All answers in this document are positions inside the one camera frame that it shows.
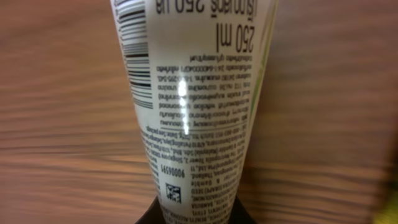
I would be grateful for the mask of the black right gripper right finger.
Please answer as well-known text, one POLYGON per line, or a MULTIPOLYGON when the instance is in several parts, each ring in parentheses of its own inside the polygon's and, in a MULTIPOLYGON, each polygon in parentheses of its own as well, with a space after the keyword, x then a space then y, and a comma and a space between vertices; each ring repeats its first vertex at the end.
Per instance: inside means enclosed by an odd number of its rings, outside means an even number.
POLYGON ((257 224, 246 211, 238 197, 235 197, 228 224, 257 224))

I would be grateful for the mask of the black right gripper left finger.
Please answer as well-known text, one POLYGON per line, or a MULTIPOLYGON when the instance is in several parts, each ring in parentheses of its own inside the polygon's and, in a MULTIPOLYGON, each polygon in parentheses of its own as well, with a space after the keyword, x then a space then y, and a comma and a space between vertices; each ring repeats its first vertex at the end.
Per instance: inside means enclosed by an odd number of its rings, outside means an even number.
POLYGON ((154 199, 150 207, 135 224, 165 224, 162 209, 158 197, 154 199))

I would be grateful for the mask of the white tube gold cap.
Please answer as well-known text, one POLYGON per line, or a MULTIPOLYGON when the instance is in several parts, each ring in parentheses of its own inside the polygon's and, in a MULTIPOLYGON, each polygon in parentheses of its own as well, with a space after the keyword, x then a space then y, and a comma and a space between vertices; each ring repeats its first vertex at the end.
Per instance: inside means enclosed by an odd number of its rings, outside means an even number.
POLYGON ((272 39, 272 0, 111 0, 165 223, 228 223, 272 39))

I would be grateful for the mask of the green juice carton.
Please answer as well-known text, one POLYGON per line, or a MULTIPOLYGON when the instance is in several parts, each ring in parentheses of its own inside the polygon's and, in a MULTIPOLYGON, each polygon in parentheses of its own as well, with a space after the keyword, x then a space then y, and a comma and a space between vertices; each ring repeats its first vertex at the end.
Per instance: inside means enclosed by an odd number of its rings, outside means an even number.
POLYGON ((374 216, 373 224, 397 224, 397 184, 390 186, 385 204, 374 216))

